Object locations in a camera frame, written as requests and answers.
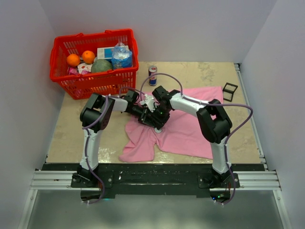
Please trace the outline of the pink t-shirt garment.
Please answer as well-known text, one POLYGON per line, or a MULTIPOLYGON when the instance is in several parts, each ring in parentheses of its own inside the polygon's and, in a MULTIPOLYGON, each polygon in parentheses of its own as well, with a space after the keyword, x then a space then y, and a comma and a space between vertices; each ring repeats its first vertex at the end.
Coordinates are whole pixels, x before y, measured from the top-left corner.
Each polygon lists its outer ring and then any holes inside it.
POLYGON ((212 159, 210 143, 203 137, 197 117, 175 110, 160 133, 131 116, 125 126, 129 142, 123 148, 122 162, 172 163, 173 156, 212 159))

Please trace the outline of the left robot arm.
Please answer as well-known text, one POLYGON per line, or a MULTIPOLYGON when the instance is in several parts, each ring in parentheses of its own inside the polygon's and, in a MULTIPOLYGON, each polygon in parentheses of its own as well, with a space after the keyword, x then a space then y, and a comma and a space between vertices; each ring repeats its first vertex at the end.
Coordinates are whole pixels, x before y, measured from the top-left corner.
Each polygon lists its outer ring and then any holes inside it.
POLYGON ((103 130, 108 125, 113 111, 129 113, 138 118, 139 123, 149 127, 156 127, 150 118, 151 111, 138 105, 136 102, 140 94, 129 90, 122 96, 103 96, 93 93, 80 114, 82 129, 84 130, 84 150, 77 175, 88 187, 98 184, 98 150, 103 130))

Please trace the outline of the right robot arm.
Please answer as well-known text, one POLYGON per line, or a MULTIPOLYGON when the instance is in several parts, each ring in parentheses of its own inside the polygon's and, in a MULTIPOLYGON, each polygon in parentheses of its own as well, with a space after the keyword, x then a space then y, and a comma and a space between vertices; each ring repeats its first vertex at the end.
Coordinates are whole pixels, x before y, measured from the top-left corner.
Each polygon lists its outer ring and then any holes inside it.
POLYGON ((233 126, 228 114, 219 100, 201 101, 178 90, 167 91, 162 86, 153 90, 152 95, 159 105, 152 111, 155 118, 154 127, 161 129, 170 118, 170 111, 179 110, 198 119, 202 135, 210 142, 213 155, 213 184, 224 187, 229 182, 228 155, 225 139, 231 133, 233 126))

